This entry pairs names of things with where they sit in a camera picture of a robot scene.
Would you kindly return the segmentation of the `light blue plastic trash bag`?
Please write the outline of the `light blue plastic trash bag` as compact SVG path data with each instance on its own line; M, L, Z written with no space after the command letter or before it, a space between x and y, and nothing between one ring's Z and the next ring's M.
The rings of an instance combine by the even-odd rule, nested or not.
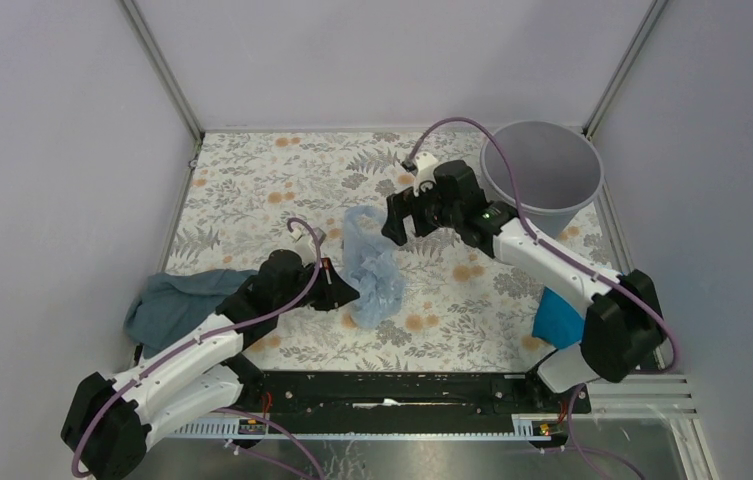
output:
M351 316L364 329L375 329L397 314L405 293L396 245L381 234L386 220L385 211L367 205L351 207L343 216L341 276L359 293Z

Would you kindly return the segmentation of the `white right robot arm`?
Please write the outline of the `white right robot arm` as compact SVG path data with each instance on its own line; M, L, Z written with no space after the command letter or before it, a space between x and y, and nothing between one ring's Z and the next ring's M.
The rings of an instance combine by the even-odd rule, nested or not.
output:
M463 161L421 153L402 166L414 182L388 196L386 238L404 245L407 218L417 237L451 229L464 244L543 283L581 316L581 339L532 369L536 377L527 382L525 396L535 410L553 410L579 384L621 382L668 339L646 274L603 269L564 248L514 207L487 200Z

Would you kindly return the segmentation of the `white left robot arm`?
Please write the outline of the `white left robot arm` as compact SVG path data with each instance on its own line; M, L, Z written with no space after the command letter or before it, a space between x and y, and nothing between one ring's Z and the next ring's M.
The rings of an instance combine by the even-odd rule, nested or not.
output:
M359 296L329 258L306 263L291 250L272 252L180 339L129 370L80 381L60 432L73 453L72 474L123 479L156 443L198 417L230 405L253 409L260 381L227 361L289 310L332 311Z

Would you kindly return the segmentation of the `grey plastic trash bin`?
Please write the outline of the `grey plastic trash bin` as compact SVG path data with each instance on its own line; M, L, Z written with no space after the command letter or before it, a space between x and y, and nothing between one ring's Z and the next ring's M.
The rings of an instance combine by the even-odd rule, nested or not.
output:
M543 233L559 236L598 196L605 180L600 154L582 134L546 121L519 121L493 133L480 153L491 195L514 204Z

